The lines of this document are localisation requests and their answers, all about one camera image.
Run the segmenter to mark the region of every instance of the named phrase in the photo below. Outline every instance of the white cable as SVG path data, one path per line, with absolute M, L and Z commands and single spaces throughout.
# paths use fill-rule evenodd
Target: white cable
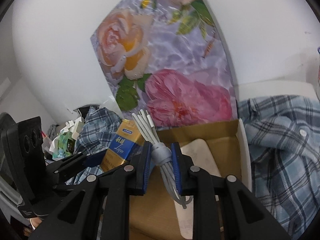
M 192 201 L 192 197 L 186 200 L 186 197 L 178 194 L 171 162 L 171 150 L 164 143 L 160 142 L 151 115 L 141 109 L 138 115 L 133 113 L 132 117 L 143 138 L 152 144 L 151 157 L 153 162 L 160 167 L 162 180 L 167 192 L 175 202 L 186 209 L 187 204 Z

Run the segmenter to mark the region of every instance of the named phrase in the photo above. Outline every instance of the pink flower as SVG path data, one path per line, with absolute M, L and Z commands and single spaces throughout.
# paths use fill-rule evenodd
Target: pink flower
M 176 70 L 164 69 L 145 84 L 148 109 L 156 126 L 184 126 L 226 121 L 232 117 L 228 90 L 191 81 Z

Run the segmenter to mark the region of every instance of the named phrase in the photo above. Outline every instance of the white button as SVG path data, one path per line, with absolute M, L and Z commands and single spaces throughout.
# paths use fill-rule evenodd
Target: white button
M 306 137 L 307 136 L 307 132 L 303 129 L 300 130 L 300 134 L 303 136 L 303 137 Z

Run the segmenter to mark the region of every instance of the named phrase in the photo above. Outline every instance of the blue plaid fabric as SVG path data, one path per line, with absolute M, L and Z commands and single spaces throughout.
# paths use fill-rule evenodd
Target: blue plaid fabric
M 74 154 L 78 152 L 96 154 L 107 150 L 120 124 L 121 118 L 113 111 L 106 108 L 95 109 L 91 107 L 76 141 Z M 88 175 L 100 175 L 102 173 L 103 170 L 100 166 L 88 167 L 68 180 L 67 184 L 79 184 Z
M 252 192 L 298 239 L 320 205 L 320 103 L 301 96 L 238 104 L 252 168 Z

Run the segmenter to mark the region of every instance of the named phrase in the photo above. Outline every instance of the floral board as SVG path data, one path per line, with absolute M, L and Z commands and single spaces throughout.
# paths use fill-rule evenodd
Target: floral board
M 121 0 L 91 37 L 124 114 L 159 127 L 237 118 L 230 68 L 203 0 Z

